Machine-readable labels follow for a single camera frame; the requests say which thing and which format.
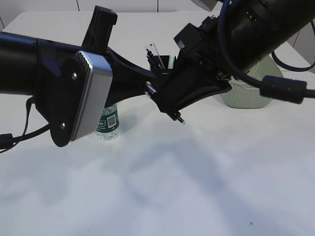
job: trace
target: plastic bottle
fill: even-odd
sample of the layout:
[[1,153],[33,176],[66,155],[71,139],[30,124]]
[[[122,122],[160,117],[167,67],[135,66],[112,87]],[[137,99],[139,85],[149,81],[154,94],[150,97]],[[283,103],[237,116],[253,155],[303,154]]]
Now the plastic bottle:
[[117,104],[107,108],[104,107],[95,134],[101,140],[112,140],[119,137]]

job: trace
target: screw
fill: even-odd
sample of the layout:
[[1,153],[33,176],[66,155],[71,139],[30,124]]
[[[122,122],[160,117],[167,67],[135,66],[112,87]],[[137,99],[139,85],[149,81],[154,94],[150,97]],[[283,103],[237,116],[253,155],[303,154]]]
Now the screw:
[[178,120],[180,123],[185,124],[185,121],[184,121],[184,119],[183,119],[181,116],[177,117],[177,120]]
[[61,129],[65,129],[65,123],[61,123],[61,124],[60,124],[60,128],[61,128]]
[[71,78],[72,78],[73,80],[76,80],[76,79],[78,78],[78,74],[75,73],[75,72],[73,72]]

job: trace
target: cable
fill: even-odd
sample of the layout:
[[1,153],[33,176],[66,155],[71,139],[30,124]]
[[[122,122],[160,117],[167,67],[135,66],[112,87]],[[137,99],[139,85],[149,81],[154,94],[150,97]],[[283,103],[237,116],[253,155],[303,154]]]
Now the cable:
[[25,121],[25,127],[24,127],[23,134],[19,137],[19,139],[16,141],[16,143],[15,143],[14,145],[12,145],[11,147],[9,147],[9,148],[7,148],[7,149],[5,149],[5,150],[0,151],[0,154],[1,154],[1,153],[4,153],[4,152],[6,152],[6,151],[11,150],[11,149],[14,148],[15,146],[17,146],[17,145],[19,144],[19,142],[22,141],[23,137],[24,137],[25,134],[26,134],[26,130],[28,129],[30,111],[31,111],[31,107],[32,107],[33,101],[34,101],[34,98],[33,98],[33,97],[29,98],[29,99],[26,101],[26,121]]
[[34,132],[32,132],[32,133],[26,134],[26,135],[24,135],[24,136],[14,137],[14,138],[12,139],[12,142],[13,142],[13,143],[16,143],[16,142],[19,141],[20,138],[22,138],[21,141],[25,141],[25,140],[28,140],[28,139],[35,138],[35,137],[37,137],[37,136],[39,136],[39,135],[41,135],[41,134],[47,132],[49,129],[50,129],[50,125],[46,125],[46,126],[40,128],[40,129],[38,129],[38,130],[36,130],[36,131],[34,131]]
[[223,6],[221,8],[220,17],[219,17],[219,23],[218,23],[218,42],[219,42],[219,48],[222,53],[223,59],[226,62],[227,70],[230,74],[232,74],[234,77],[237,77],[238,79],[244,81],[245,83],[254,86],[256,88],[260,88],[261,82],[259,80],[256,80],[252,78],[251,76],[244,73],[242,70],[240,70],[231,57],[229,56],[227,46],[226,46],[226,38],[225,38],[225,20],[226,20],[226,14],[227,10],[230,5],[230,0],[225,0],[223,3]]
[[315,90],[313,89],[308,89],[304,93],[305,98],[315,98]]
[[[313,32],[314,32],[314,36],[315,36],[315,24],[314,24],[314,21],[311,21],[311,25],[312,25],[312,28],[313,28]],[[290,70],[290,71],[294,71],[294,72],[305,72],[305,71],[309,71],[311,69],[313,69],[315,67],[315,62],[309,66],[309,67],[305,67],[305,68],[300,68],[300,67],[294,67],[294,66],[290,66],[288,64],[285,64],[283,61],[281,61],[277,56],[276,56],[276,53],[273,52],[271,54],[273,60],[275,61],[275,63],[282,67],[283,69],[286,69],[286,70]]]

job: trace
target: green basket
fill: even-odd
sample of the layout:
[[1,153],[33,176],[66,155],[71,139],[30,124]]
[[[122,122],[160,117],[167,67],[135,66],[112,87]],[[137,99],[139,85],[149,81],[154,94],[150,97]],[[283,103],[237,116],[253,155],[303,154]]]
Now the green basket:
[[[260,63],[254,66],[248,75],[260,81],[266,75],[283,77],[282,72],[269,56],[265,57]],[[232,78],[230,84],[232,90],[221,94],[223,101],[229,107],[243,109],[263,108],[272,101],[271,98],[260,96],[258,88],[252,87],[243,81]]]

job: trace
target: green bottle label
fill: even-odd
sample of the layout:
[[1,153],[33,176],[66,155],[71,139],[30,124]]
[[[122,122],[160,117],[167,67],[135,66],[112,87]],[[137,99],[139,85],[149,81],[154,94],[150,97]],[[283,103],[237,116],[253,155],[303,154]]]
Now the green bottle label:
[[118,113],[116,109],[113,113],[109,115],[101,116],[96,131],[100,133],[110,133],[116,130],[118,126],[119,126],[119,121],[118,121]]

